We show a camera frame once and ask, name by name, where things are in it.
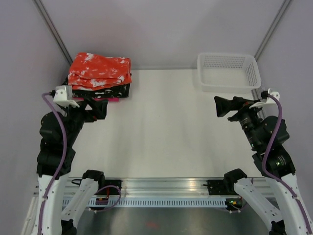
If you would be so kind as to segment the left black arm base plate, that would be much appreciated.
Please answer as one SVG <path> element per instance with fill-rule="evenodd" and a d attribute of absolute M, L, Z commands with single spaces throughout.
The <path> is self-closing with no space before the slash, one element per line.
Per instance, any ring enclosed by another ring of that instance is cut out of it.
<path fill-rule="evenodd" d="M 95 195 L 100 196 L 101 198 L 109 199 L 111 196 L 118 196 L 118 189 L 122 189 L 122 180 L 120 179 L 108 179 L 104 182 L 104 184 L 100 187 L 102 189 Z"/>

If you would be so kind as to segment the folded black white-speckled trousers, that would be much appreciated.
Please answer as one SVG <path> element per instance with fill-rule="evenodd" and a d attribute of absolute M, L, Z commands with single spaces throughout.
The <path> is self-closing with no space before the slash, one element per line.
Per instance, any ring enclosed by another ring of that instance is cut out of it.
<path fill-rule="evenodd" d="M 129 92 L 130 84 L 104 88 L 96 91 L 75 90 L 72 88 L 74 98 L 128 98 Z"/>

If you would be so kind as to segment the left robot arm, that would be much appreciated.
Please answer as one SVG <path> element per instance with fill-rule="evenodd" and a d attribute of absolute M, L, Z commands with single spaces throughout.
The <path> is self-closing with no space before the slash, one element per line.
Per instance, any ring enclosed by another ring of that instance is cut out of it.
<path fill-rule="evenodd" d="M 75 235 L 79 220 L 94 194 L 107 187 L 102 171 L 87 170 L 81 184 L 66 207 L 64 192 L 76 152 L 73 145 L 85 123 L 104 120 L 107 100 L 85 99 L 78 107 L 65 109 L 62 115 L 54 108 L 41 120 L 40 152 L 37 156 L 39 202 L 34 235 Z"/>

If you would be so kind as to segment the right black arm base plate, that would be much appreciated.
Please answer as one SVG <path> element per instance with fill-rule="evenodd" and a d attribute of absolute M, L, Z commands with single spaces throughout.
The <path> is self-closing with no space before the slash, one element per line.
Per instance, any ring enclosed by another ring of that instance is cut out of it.
<path fill-rule="evenodd" d="M 238 194 L 224 180 L 207 180 L 204 187 L 211 196 L 237 196 Z"/>

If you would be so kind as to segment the aluminium front rail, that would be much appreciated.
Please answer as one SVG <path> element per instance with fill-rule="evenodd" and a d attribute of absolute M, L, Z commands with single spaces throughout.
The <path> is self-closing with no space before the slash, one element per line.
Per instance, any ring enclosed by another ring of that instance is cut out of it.
<path fill-rule="evenodd" d="M 125 178 L 122 180 L 122 189 L 118 189 L 121 196 L 211 196 L 203 184 L 207 180 L 224 180 L 239 197 L 246 195 L 262 194 L 266 197 L 289 196 L 298 198 L 298 187 L 294 175 L 285 177 L 290 180 L 289 186 L 285 186 L 272 178 L 250 179 L 242 177 L 240 179 L 225 178 Z M 85 191 L 91 189 L 98 193 L 105 187 L 100 188 L 108 179 L 103 175 L 84 176 L 74 179 L 63 176 L 58 180 L 52 180 L 50 176 L 43 176 L 38 179 L 38 190 L 41 197 L 47 198 L 52 194 L 59 193 L 73 194 L 79 190 Z"/>

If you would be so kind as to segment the left aluminium frame post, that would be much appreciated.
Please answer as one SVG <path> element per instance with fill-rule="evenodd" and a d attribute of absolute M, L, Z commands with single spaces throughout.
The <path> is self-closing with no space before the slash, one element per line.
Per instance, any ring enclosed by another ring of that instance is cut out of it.
<path fill-rule="evenodd" d="M 52 18 L 50 17 L 45 5 L 41 0 L 32 0 L 34 3 L 35 7 L 37 8 L 37 11 L 41 15 L 46 27 L 48 28 L 49 32 L 51 33 L 54 41 L 56 42 L 58 48 L 60 49 L 62 55 L 64 56 L 65 60 L 69 65 L 72 64 L 73 59 L 64 43 L 62 40 L 62 37 L 60 36 L 55 24 L 53 23 Z"/>

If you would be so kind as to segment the folded pink trousers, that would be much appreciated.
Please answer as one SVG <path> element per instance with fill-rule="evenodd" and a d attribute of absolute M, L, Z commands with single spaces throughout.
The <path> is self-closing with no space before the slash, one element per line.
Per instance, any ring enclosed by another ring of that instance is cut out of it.
<path fill-rule="evenodd" d="M 82 97 L 77 97 L 77 98 L 74 98 L 73 100 L 75 100 L 76 102 L 81 102 L 83 100 L 87 100 L 87 99 L 90 99 L 90 100 L 94 100 L 94 101 L 103 101 L 103 100 L 107 100 L 108 102 L 118 102 L 119 101 L 119 98 L 82 98 Z"/>

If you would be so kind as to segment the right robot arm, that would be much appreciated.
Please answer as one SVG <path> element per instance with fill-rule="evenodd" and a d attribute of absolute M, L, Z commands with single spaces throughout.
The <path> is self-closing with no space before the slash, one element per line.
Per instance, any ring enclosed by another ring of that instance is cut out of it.
<path fill-rule="evenodd" d="M 259 193 L 254 184 L 241 169 L 227 172 L 223 178 L 223 188 L 229 194 L 236 193 L 259 215 L 270 235 L 311 235 L 313 221 L 305 208 L 297 183 L 296 169 L 290 154 L 283 147 L 289 139 L 283 111 L 279 99 L 267 95 L 267 101 L 277 105 L 278 116 L 265 119 L 258 117 L 264 103 L 261 100 L 248 100 L 233 97 L 228 100 L 214 97 L 217 117 L 228 117 L 230 122 L 239 122 L 254 152 L 254 164 L 272 189 L 275 207 Z"/>

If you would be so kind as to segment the white perforated plastic basket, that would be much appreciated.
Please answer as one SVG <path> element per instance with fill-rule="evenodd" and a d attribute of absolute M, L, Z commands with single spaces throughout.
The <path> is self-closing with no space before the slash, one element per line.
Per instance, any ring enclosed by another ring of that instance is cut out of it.
<path fill-rule="evenodd" d="M 247 94 L 261 87 L 257 62 L 248 54 L 200 53 L 197 71 L 204 92 Z"/>

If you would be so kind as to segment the right aluminium frame post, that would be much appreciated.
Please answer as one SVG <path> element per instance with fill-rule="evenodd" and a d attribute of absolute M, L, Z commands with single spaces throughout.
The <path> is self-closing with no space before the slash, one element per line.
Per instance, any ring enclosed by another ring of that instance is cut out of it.
<path fill-rule="evenodd" d="M 279 24 L 282 22 L 286 12 L 290 8 L 293 0 L 283 0 L 279 10 L 277 11 L 274 19 L 272 20 L 266 34 L 264 35 L 255 55 L 254 58 L 256 62 L 259 61 L 261 55 L 263 54 L 264 50 L 266 49 L 268 43 L 270 42 L 271 38 L 273 37 L 274 33 L 276 32 Z"/>

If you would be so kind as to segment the orange white tie-dye trousers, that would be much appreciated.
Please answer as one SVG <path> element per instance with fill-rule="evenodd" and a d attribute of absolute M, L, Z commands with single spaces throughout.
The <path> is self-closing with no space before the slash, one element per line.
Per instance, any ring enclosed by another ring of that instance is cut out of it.
<path fill-rule="evenodd" d="M 96 91 L 131 84 L 131 60 L 79 52 L 70 66 L 68 84 L 74 90 Z"/>

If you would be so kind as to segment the aluminium frame post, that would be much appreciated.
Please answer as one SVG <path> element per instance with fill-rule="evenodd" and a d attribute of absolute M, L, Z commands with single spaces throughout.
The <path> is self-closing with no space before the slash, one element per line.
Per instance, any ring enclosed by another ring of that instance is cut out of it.
<path fill-rule="evenodd" d="M 293 0 L 283 0 L 279 10 L 277 11 L 274 19 L 272 20 L 266 34 L 264 35 L 255 55 L 254 58 L 256 62 L 259 61 L 261 55 L 263 54 L 264 50 L 266 49 L 268 43 L 270 42 L 271 38 L 273 37 L 274 33 L 276 32 L 279 24 L 282 22 L 286 12 L 290 8 Z"/>
<path fill-rule="evenodd" d="M 53 23 L 52 18 L 50 17 L 45 5 L 41 0 L 32 0 L 34 3 L 35 7 L 37 8 L 37 11 L 41 15 L 46 27 L 48 28 L 49 32 L 51 33 L 54 41 L 56 42 L 58 48 L 60 49 L 62 55 L 64 56 L 65 60 L 69 65 L 72 64 L 73 59 L 64 43 L 62 40 L 62 37 L 60 36 L 55 24 Z"/>

